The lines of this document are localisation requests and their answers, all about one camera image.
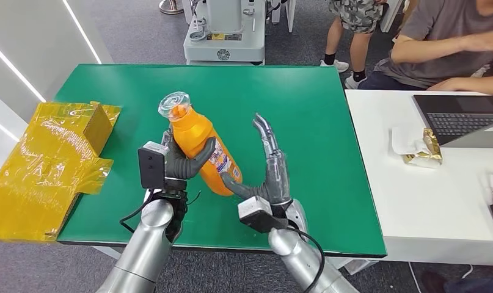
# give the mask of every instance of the black sock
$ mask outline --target black sock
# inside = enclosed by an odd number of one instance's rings
[[[353,78],[354,78],[354,81],[356,81],[356,82],[360,82],[360,81],[364,80],[365,78],[367,78],[367,76],[365,75],[365,70],[362,70],[360,72],[354,71],[353,72]]]
[[[324,63],[327,65],[333,65],[334,59],[336,59],[336,53],[334,54],[326,54],[324,57]]]

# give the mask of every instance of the laptop keyboard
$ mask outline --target laptop keyboard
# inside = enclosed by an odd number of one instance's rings
[[[428,118],[440,136],[463,136],[493,124],[493,114],[428,113]]]

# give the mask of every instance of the led light strip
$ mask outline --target led light strip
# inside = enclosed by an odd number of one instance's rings
[[[20,140],[12,134],[7,128],[3,127],[2,124],[0,124],[0,130],[3,131],[5,134],[7,134],[11,139],[13,139],[16,142],[19,142]]]
[[[45,98],[35,89],[35,87],[21,74],[21,72],[9,61],[9,59],[0,51],[0,59],[14,72],[14,74],[31,90],[31,92],[41,101],[46,102]]]
[[[82,37],[84,38],[84,40],[86,41],[86,43],[88,44],[88,47],[90,47],[90,50],[92,50],[92,53],[93,53],[93,56],[95,56],[95,59],[97,60],[97,62],[99,64],[102,64],[99,56],[97,55],[97,52],[95,52],[95,49],[93,48],[92,46],[92,43],[90,42],[90,40],[88,39],[88,36],[86,35],[86,33],[84,32],[84,29],[82,29],[82,26],[81,24],[79,23],[79,21],[77,20],[77,17],[75,16],[75,14],[73,13],[73,10],[71,9],[70,5],[68,4],[67,0],[63,0],[63,4],[65,4],[68,12],[70,13],[70,16],[71,18],[73,19],[73,22],[75,22],[75,25],[77,26],[77,28],[79,29],[79,31],[81,32],[81,35]]]

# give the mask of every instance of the metal stand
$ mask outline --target metal stand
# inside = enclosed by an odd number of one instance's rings
[[[183,12],[183,6],[178,3],[178,0],[162,0],[159,7],[160,11],[165,14],[179,14]]]

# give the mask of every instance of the clear bottle cap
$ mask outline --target clear bottle cap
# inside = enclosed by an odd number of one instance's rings
[[[174,92],[163,98],[158,106],[158,113],[173,121],[185,116],[191,108],[189,94]]]

